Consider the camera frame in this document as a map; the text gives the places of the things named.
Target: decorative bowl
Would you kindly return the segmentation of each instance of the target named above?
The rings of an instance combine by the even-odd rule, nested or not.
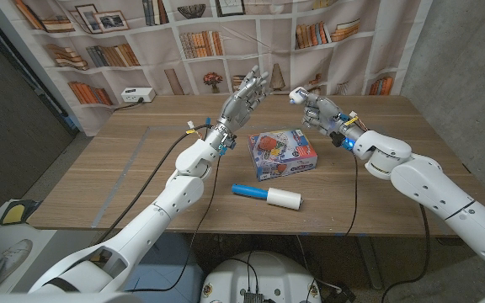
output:
[[[204,4],[185,5],[178,7],[177,10],[187,19],[199,18],[205,11]]]

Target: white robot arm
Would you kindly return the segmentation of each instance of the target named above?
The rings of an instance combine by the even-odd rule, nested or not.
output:
[[[342,114],[331,100],[304,88],[293,90],[290,98],[292,104],[306,105],[304,125],[317,127],[335,146],[368,160],[368,172],[391,180],[402,194],[432,210],[485,260],[485,207],[452,182],[435,160],[412,153],[404,141],[357,125],[358,117]]]
[[[54,294],[66,291],[110,293],[121,291],[134,267],[168,227],[175,216],[200,199],[203,181],[209,176],[211,162],[235,146],[234,132],[266,96],[268,73],[258,76],[258,67],[244,78],[240,90],[230,96],[216,126],[204,140],[183,151],[166,188],[115,237],[63,258],[44,273],[30,293]],[[103,266],[91,259],[107,256]]]

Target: power strip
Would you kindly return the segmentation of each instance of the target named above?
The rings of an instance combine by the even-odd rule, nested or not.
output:
[[[123,101],[135,103],[140,98],[143,98],[143,102],[151,102],[157,94],[152,88],[125,88],[121,97]]]

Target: toy box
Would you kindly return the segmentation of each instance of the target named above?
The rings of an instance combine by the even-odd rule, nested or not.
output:
[[[277,130],[248,136],[258,181],[313,169],[317,154],[301,130]]]

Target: white wire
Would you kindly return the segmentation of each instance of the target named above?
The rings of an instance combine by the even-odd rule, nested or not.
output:
[[[306,267],[306,270],[307,270],[307,271],[310,271],[310,269],[308,269],[308,263],[306,262],[306,255],[305,255],[305,253],[304,253],[304,248],[302,247],[302,242],[301,242],[301,239],[299,238],[299,235],[296,235],[296,239],[299,241],[299,245],[301,246],[302,258],[304,259],[304,266]],[[339,288],[339,287],[338,287],[338,286],[336,286],[336,285],[333,285],[333,284],[330,284],[330,283],[324,282],[324,281],[322,281],[322,280],[320,280],[320,279],[318,279],[318,278],[315,278],[315,277],[314,277],[314,279],[315,279],[317,282],[321,283],[321,284],[325,284],[326,286],[329,286],[329,287],[334,288],[338,294],[342,292],[342,289],[341,289],[341,288]]]

